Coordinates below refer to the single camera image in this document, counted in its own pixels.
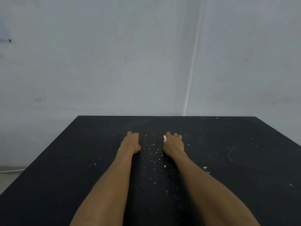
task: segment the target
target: gray wall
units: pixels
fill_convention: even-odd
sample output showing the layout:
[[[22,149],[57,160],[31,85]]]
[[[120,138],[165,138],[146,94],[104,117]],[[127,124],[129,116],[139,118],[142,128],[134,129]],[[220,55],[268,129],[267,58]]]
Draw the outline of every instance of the gray wall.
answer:
[[[77,115],[181,115],[199,4],[0,0],[0,165],[30,164]]]
[[[207,0],[187,115],[257,116],[301,144],[301,0]]]

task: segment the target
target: dark surface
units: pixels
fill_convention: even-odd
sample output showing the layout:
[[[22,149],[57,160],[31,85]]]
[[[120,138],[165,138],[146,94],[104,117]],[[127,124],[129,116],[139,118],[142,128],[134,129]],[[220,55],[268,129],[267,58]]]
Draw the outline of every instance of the dark surface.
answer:
[[[259,119],[103,116],[77,117],[0,195],[0,225],[68,225],[129,130],[140,132],[142,149],[133,156],[124,225],[199,224],[163,153],[166,131],[181,134],[187,155],[262,226],[301,225],[301,147]]]

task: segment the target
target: white cable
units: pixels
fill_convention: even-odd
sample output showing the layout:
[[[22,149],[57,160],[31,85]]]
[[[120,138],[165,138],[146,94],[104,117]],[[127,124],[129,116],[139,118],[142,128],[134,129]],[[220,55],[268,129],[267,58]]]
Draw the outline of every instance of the white cable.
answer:
[[[202,30],[205,6],[206,6],[206,0],[201,0],[196,35],[194,38],[194,46],[193,46],[193,53],[192,53],[191,64],[190,64],[189,79],[188,79],[188,86],[187,86],[183,116],[186,116],[186,114],[187,114],[187,107],[188,107],[188,101],[189,101],[189,95],[190,95],[190,89],[191,89],[191,83],[192,83],[192,76],[193,76],[193,72],[194,72],[195,60],[197,58],[199,41],[200,41],[200,37],[201,37],[201,30]]]
[[[9,173],[9,172],[17,172],[17,171],[24,171],[25,169],[13,170],[13,171],[0,171],[0,173]]]

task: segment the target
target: skin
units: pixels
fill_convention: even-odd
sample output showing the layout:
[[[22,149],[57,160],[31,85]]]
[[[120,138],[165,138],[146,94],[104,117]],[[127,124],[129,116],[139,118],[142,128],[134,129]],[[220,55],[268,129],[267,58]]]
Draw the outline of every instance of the skin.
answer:
[[[189,159],[181,135],[167,132],[166,137],[164,152],[177,164],[206,226],[260,226],[238,197]],[[85,198],[71,226],[122,225],[132,157],[141,149],[138,140],[139,133],[127,133],[114,162]]]

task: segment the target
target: person's left hand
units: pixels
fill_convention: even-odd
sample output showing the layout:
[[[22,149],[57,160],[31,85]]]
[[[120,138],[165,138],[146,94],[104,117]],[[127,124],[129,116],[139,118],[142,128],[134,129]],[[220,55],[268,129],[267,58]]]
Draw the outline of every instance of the person's left hand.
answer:
[[[139,133],[132,133],[129,131],[121,142],[120,148],[123,150],[129,150],[133,154],[140,151],[141,146],[139,145]]]

